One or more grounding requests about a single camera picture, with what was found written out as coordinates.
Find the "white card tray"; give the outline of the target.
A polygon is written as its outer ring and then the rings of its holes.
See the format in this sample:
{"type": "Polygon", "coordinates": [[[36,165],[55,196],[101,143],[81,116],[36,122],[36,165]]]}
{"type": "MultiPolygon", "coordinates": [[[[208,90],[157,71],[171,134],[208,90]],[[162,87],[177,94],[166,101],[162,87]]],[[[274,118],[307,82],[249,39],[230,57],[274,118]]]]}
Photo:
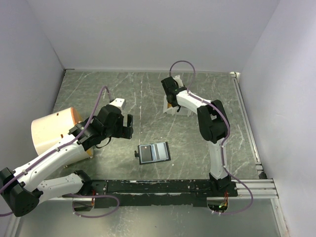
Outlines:
{"type": "Polygon", "coordinates": [[[163,98],[163,113],[166,113],[166,114],[169,114],[169,115],[180,115],[180,116],[187,116],[187,117],[190,117],[193,115],[193,111],[189,110],[187,107],[172,107],[172,108],[168,108],[167,107],[167,104],[169,103],[168,102],[168,98],[170,96],[168,95],[164,95],[164,98],[163,98]]]}

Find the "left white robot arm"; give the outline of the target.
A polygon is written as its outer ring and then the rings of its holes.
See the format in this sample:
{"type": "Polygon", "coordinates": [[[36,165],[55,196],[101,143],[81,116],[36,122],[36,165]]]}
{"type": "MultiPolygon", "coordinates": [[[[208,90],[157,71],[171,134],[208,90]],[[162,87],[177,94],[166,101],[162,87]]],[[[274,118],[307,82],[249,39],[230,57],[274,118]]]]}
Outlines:
{"type": "Polygon", "coordinates": [[[133,116],[128,114],[123,125],[124,99],[115,99],[103,106],[98,115],[92,115],[76,124],[58,143],[29,163],[14,170],[0,172],[0,195],[10,208],[10,213],[21,217],[34,210],[40,203],[62,195],[91,194],[92,184],[83,171],[76,171],[62,178],[47,180],[58,168],[76,162],[87,150],[105,139],[131,139],[133,116]]]}

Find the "black leather card holder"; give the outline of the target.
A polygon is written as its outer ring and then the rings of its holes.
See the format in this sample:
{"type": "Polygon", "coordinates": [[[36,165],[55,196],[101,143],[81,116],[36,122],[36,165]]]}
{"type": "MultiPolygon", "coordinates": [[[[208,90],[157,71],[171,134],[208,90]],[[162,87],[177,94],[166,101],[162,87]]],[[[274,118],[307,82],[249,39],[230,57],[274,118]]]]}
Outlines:
{"type": "Polygon", "coordinates": [[[150,162],[142,163],[140,159],[140,146],[137,147],[137,150],[134,151],[134,156],[138,158],[139,164],[150,164],[150,163],[157,163],[157,162],[165,162],[171,160],[170,150],[168,142],[159,142],[159,143],[151,143],[148,144],[152,146],[152,157],[153,160],[150,162]]]}

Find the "black card with chip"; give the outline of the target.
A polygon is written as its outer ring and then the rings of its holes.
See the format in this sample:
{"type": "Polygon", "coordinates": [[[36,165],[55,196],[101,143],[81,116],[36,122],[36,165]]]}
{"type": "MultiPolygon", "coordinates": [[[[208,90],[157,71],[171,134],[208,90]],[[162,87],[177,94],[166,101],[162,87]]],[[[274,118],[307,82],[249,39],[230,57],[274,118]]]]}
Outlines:
{"type": "Polygon", "coordinates": [[[150,162],[153,160],[151,145],[140,146],[140,159],[142,163],[150,162]]]}

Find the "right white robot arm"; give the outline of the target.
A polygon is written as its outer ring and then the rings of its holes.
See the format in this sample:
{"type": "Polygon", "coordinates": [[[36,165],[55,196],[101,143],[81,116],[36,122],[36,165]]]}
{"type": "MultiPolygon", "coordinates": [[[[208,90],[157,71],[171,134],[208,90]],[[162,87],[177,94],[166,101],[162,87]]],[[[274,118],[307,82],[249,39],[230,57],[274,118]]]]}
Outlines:
{"type": "Polygon", "coordinates": [[[226,167],[226,140],[230,135],[230,125],[222,102],[206,100],[191,93],[180,79],[167,77],[161,84],[172,107],[187,108],[197,115],[200,134],[208,143],[210,153],[209,189],[214,196],[221,196],[231,182],[226,167]]]}

